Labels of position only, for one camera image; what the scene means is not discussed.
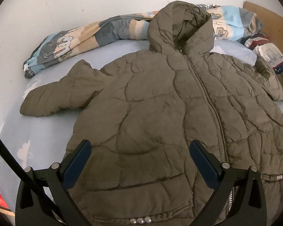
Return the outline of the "olive green hooded puffer jacket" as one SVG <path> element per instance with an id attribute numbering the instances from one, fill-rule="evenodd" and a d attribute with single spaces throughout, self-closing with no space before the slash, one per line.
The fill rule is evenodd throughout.
<path id="1" fill-rule="evenodd" d="M 176 1 L 149 24 L 149 48 L 93 69 L 76 63 L 32 90 L 25 116 L 80 108 L 66 153 L 92 154 L 70 195 L 92 225 L 189 225 L 212 195 L 190 142 L 234 168 L 256 166 L 267 224 L 283 210 L 283 72 L 212 52 L 211 16 Z"/>

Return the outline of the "navy patterned pillow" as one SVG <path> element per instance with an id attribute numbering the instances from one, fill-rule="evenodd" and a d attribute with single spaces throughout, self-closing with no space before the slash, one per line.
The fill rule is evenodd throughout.
<path id="1" fill-rule="evenodd" d="M 241 38 L 239 42 L 252 50 L 257 56 L 261 56 L 274 69 L 276 74 L 283 72 L 283 53 L 266 36 L 257 33 Z"/>

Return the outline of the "wooden headboard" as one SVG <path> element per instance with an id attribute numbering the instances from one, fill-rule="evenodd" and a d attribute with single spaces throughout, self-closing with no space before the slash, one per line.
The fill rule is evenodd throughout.
<path id="1" fill-rule="evenodd" d="M 283 53 L 283 17 L 251 2 L 244 2 L 243 8 L 254 12 L 263 23 L 263 32 Z"/>

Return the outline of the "rolled patterned quilt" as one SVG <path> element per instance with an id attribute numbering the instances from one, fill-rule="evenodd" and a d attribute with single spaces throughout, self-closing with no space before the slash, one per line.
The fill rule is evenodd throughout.
<path id="1" fill-rule="evenodd" d="M 213 4 L 198 4 L 197 7 L 211 15 L 216 40 L 238 41 L 255 35 L 263 28 L 256 13 L 245 8 Z M 52 65 L 121 39 L 146 40 L 149 23 L 156 14 L 153 11 L 118 15 L 50 34 L 23 63 L 24 76 L 31 79 Z"/>

